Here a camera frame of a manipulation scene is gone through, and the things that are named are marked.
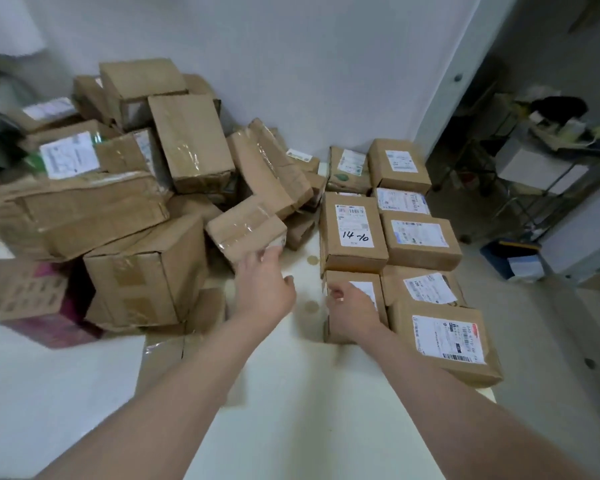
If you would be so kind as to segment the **person's left hand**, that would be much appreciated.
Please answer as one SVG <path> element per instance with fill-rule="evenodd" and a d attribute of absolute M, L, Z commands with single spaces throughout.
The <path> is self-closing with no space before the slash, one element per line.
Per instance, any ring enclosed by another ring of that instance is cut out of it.
<path fill-rule="evenodd" d="M 250 252 L 239 261 L 235 273 L 233 319 L 270 333 L 292 311 L 296 301 L 281 299 L 282 250 L 282 247 L 271 246 Z"/>

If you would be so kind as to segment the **person's right hand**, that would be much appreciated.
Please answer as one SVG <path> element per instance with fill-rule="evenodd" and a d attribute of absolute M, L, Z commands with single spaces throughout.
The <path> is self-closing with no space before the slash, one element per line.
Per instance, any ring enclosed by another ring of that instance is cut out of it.
<path fill-rule="evenodd" d="M 371 298 L 351 282 L 329 285 L 341 285 L 345 293 L 342 305 L 328 307 L 330 332 L 364 347 L 376 331 L 384 328 Z"/>

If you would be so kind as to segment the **labelled parcel with torn sticker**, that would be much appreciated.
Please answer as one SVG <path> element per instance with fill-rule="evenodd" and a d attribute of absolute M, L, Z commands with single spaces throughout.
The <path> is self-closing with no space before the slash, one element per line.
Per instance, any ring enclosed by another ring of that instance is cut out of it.
<path fill-rule="evenodd" d="M 343 271 L 326 271 L 322 279 L 322 289 L 326 295 L 326 288 L 331 283 L 351 282 L 355 287 L 364 291 L 376 307 L 381 322 L 385 328 L 389 328 L 383 290 L 380 276 L 372 273 L 351 273 Z M 328 307 L 327 316 L 323 327 L 323 341 L 327 344 L 349 345 L 355 344 L 344 337 L 332 334 L 329 330 Z"/>

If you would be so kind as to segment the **small taped cardboard box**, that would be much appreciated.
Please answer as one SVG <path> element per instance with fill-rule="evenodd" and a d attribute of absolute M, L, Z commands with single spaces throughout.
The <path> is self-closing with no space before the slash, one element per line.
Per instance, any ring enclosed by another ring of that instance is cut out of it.
<path fill-rule="evenodd" d="M 234 271 L 248 253 L 287 242 L 286 225 L 256 195 L 209 221 L 205 231 Z"/>

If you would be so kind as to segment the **person's right forearm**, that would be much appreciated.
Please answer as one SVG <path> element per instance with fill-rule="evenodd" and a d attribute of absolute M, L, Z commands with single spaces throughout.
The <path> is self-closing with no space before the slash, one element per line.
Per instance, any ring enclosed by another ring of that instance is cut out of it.
<path fill-rule="evenodd" d="M 376 361 L 446 480 L 594 480 L 498 404 L 381 324 L 350 332 Z"/>

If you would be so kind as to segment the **person's left forearm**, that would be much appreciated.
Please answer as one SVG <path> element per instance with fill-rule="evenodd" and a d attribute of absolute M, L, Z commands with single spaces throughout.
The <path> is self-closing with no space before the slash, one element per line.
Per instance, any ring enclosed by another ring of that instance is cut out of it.
<path fill-rule="evenodd" d="M 249 357 L 288 312 L 229 318 L 34 480 L 183 480 Z"/>

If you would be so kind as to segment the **rows of white-labelled cardboard parcels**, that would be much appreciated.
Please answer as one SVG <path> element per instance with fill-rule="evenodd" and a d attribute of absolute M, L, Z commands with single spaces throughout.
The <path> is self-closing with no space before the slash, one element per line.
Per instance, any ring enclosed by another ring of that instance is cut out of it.
<path fill-rule="evenodd" d="M 331 148 L 330 184 L 368 170 L 370 189 L 327 192 L 320 216 L 320 275 L 380 276 L 389 329 L 465 384 L 488 388 L 504 373 L 483 314 L 453 274 L 463 254 L 448 220 L 425 201 L 431 179 L 414 143 L 378 138 L 368 152 Z"/>

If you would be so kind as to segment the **flat cardboard sheet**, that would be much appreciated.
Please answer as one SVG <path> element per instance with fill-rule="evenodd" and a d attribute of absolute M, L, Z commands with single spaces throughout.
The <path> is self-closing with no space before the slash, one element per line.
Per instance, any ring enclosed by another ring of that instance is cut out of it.
<path fill-rule="evenodd" d="M 192 356 L 202 341 L 226 321 L 226 316 L 224 290 L 203 289 L 183 324 L 147 331 L 134 395 L 142 394 L 167 371 Z"/>

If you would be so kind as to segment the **pile of brown cardboard boxes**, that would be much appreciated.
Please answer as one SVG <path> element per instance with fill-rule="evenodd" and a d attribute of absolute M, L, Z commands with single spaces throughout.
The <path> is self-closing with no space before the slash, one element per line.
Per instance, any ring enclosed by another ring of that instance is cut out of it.
<path fill-rule="evenodd" d="M 86 320 L 106 330 L 183 324 L 207 275 L 201 217 L 170 217 L 168 192 L 134 150 L 106 171 L 90 131 L 40 146 L 45 172 L 0 185 L 0 239 L 28 263 L 83 261 Z"/>

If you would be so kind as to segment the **blue bin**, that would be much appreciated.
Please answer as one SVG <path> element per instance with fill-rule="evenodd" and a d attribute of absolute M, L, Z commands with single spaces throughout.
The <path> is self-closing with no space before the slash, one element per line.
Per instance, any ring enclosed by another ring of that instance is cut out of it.
<path fill-rule="evenodd" d="M 533 283 L 546 275 L 540 250 L 533 242 L 501 238 L 483 245 L 480 254 L 504 280 Z"/>

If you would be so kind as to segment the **pink printed carton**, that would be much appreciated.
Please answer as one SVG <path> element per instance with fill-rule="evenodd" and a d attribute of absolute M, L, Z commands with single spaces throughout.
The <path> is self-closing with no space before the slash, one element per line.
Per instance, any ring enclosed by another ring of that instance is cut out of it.
<path fill-rule="evenodd" d="M 49 349 L 92 343 L 104 333 L 86 320 L 94 296 L 83 261 L 28 263 L 0 301 L 0 325 Z"/>

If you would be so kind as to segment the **white storage box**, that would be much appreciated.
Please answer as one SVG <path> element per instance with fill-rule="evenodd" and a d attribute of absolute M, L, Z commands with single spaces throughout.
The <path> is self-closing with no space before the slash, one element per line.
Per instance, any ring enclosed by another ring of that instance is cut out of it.
<path fill-rule="evenodd" d="M 588 166 L 549 155 L 533 141 L 511 137 L 495 156 L 498 177 L 552 194 L 562 194 L 586 175 Z"/>

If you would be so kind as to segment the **black bag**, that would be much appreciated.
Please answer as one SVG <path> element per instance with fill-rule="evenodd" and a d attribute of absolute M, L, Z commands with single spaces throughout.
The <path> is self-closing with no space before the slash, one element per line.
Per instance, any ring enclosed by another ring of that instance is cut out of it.
<path fill-rule="evenodd" d="M 545 119 L 560 125 L 571 119 L 579 119 L 589 111 L 588 104 L 576 96 L 549 96 L 537 104 L 537 111 Z"/>

